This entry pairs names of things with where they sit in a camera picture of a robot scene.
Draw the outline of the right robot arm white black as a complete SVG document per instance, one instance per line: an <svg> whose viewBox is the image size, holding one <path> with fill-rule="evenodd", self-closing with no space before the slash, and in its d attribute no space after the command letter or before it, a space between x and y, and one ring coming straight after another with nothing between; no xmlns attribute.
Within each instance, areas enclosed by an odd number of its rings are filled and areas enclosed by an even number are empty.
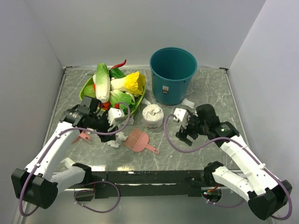
<svg viewBox="0 0 299 224"><path fill-rule="evenodd" d="M217 183L237 193L247 203L251 211L261 220L274 217L274 214L289 205L289 211L283 219L292 213L292 186L287 180L280 180L266 168L250 150L241 134L230 122L221 122L210 104L200 105L195 112L175 109L174 121L181 127L176 137L187 145L192 142L188 136L196 139L204 135L214 142L238 166L244 177L235 174L220 162L212 162L205 167L204 181L209 186Z"/></svg>

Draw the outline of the pink hand brush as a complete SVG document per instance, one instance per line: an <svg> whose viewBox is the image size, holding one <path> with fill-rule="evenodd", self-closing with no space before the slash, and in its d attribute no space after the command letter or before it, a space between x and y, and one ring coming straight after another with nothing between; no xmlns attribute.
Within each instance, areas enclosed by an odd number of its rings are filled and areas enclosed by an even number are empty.
<svg viewBox="0 0 299 224"><path fill-rule="evenodd" d="M158 149L149 145L149 136L138 128L132 130L127 139L123 142L123 145L134 152L141 152L144 149L148 149L156 154L160 153Z"/></svg>

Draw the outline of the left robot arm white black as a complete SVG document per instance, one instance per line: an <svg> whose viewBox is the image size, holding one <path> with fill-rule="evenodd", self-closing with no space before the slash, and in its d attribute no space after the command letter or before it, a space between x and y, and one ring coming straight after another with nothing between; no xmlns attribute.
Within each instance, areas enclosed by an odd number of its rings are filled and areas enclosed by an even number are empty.
<svg viewBox="0 0 299 224"><path fill-rule="evenodd" d="M75 163L58 174L54 174L54 170L65 151L83 131L91 129L103 142L115 139L116 123L125 117L124 112L110 108L100 115L100 104L98 99L85 96L79 105L66 110L39 154L24 169L17 168L12 173L19 211L23 216L26 216L23 202L47 209L65 189L77 184L83 188L91 185L92 169L87 165Z"/></svg>

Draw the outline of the pink dustpan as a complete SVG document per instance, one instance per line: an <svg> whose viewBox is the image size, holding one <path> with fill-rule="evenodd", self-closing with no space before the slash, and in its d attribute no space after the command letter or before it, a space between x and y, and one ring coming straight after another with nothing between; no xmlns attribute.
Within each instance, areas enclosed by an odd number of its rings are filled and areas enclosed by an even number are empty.
<svg viewBox="0 0 299 224"><path fill-rule="evenodd" d="M85 132L85 131L82 131L75 139L73 142L76 142L77 140L79 139L83 139L83 140L90 140L91 137Z"/></svg>

